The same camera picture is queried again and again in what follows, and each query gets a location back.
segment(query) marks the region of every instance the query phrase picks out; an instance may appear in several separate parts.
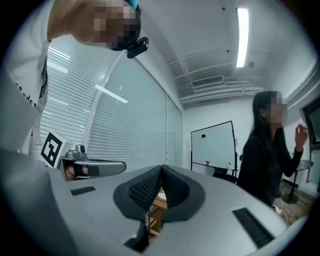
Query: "woman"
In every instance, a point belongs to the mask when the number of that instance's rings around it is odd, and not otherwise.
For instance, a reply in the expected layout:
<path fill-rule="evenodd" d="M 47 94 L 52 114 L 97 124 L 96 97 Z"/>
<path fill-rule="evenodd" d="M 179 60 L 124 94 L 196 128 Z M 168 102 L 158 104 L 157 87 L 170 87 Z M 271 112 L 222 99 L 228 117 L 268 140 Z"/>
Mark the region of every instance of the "woman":
<path fill-rule="evenodd" d="M 257 199 L 272 206 L 282 174 L 290 177 L 297 169 L 308 130 L 299 124 L 295 129 L 295 149 L 291 159 L 283 125 L 287 105 L 277 91 L 262 91 L 253 99 L 254 125 L 243 148 L 237 185 Z"/>

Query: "white shirt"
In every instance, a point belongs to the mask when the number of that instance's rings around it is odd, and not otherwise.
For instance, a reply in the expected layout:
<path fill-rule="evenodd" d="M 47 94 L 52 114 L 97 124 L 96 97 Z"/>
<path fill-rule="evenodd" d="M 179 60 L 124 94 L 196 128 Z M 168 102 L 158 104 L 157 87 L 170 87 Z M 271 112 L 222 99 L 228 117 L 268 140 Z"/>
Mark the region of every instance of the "white shirt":
<path fill-rule="evenodd" d="M 45 1 L 21 26 L 6 53 L 3 66 L 18 90 L 40 116 L 26 138 L 21 152 L 33 155 L 42 144 L 40 120 L 48 96 L 48 21 L 54 0 Z"/>

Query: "person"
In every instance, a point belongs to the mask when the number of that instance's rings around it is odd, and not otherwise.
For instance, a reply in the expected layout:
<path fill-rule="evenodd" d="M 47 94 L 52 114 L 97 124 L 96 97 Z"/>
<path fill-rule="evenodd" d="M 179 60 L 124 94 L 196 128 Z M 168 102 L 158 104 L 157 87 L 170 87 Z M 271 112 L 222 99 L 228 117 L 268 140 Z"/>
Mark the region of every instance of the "person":
<path fill-rule="evenodd" d="M 36 156 L 40 120 L 48 96 L 47 56 L 52 40 L 72 35 L 79 43 L 115 51 L 127 49 L 141 31 L 138 0 L 46 0 L 21 26 L 4 57 L 3 70 L 39 118 L 30 130 L 21 153 Z M 68 180 L 74 179 L 72 166 Z"/>
<path fill-rule="evenodd" d="M 283 173 L 290 177 L 297 169 L 308 138 L 308 129 L 295 129 L 295 149 L 291 158 L 283 125 L 287 105 L 277 91 L 261 91 L 254 96 L 254 125 L 244 145 L 237 185 L 257 199 L 273 206 Z"/>

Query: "air vent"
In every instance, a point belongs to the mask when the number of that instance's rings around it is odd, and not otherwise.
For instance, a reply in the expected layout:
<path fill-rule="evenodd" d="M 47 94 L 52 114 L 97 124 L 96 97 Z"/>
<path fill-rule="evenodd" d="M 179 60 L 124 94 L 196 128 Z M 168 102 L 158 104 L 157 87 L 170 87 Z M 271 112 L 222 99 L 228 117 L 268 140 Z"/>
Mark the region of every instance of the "air vent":
<path fill-rule="evenodd" d="M 224 77 L 222 75 L 208 77 L 204 79 L 200 79 L 197 81 L 192 82 L 192 88 L 193 90 L 204 88 L 204 87 L 210 87 L 210 86 L 217 86 L 222 85 L 224 82 Z"/>

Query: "wooden floor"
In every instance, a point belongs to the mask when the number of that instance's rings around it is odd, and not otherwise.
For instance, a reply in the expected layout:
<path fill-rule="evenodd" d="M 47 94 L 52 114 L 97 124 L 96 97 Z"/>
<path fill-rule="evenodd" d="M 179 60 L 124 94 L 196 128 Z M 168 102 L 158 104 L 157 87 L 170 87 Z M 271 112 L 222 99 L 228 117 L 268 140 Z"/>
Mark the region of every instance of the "wooden floor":
<path fill-rule="evenodd" d="M 292 186 L 288 183 L 281 182 L 280 190 L 282 195 L 290 193 L 291 188 Z M 287 217 L 289 225 L 293 224 L 303 216 L 309 216 L 312 206 L 315 202 L 315 197 L 299 189 L 295 188 L 294 194 L 299 197 L 299 201 L 297 203 L 288 204 L 282 201 L 281 198 L 277 198 L 273 204 L 277 206 L 279 209 L 284 210 L 286 216 L 283 212 L 280 216 L 282 216 L 284 220 L 286 220 Z"/>

